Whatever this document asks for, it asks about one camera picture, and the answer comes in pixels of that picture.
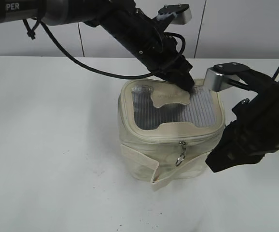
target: canvas bag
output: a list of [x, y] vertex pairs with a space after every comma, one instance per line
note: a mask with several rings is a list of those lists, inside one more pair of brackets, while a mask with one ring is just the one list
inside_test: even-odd
[[202, 174], [225, 128], [219, 94], [205, 88], [203, 80], [195, 80], [191, 93], [163, 81], [129, 81], [118, 105], [126, 165], [153, 190]]

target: screw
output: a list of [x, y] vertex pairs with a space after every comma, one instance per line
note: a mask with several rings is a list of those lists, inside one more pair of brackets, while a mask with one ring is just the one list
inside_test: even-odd
[[250, 99], [249, 98], [246, 98], [244, 100], [242, 100], [240, 103], [243, 104], [243, 105], [246, 105], [250, 102]]

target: metal zipper pull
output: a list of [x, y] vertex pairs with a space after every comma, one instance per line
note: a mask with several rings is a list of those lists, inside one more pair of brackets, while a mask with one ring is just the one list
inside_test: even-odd
[[181, 165], [181, 163], [184, 161], [184, 158], [186, 158], [187, 143], [185, 141], [180, 141], [179, 144], [181, 146], [181, 155], [176, 161], [176, 167]]

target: white tabletop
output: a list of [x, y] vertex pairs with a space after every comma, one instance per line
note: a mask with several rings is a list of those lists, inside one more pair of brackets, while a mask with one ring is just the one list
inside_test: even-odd
[[[120, 74], [135, 59], [83, 58]], [[272, 75], [279, 60], [190, 60], [194, 78], [236, 61]], [[0, 57], [0, 232], [276, 232], [279, 152], [257, 165], [175, 180], [153, 192], [120, 156], [117, 100], [125, 81], [66, 58]], [[254, 94], [221, 93], [231, 109]]]

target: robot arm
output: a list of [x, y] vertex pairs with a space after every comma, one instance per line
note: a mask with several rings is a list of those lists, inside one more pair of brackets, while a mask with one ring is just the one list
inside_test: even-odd
[[191, 19], [188, 4], [164, 6], [150, 19], [133, 0], [0, 0], [0, 23], [28, 18], [50, 26], [100, 25], [155, 76], [186, 91], [194, 86], [192, 65], [177, 52], [174, 37], [164, 33], [169, 24], [185, 24]]
[[224, 130], [206, 163], [213, 172], [242, 164], [256, 164], [279, 150], [279, 82], [239, 63], [209, 68], [205, 86], [219, 92], [231, 86], [257, 92], [233, 108], [237, 116]]

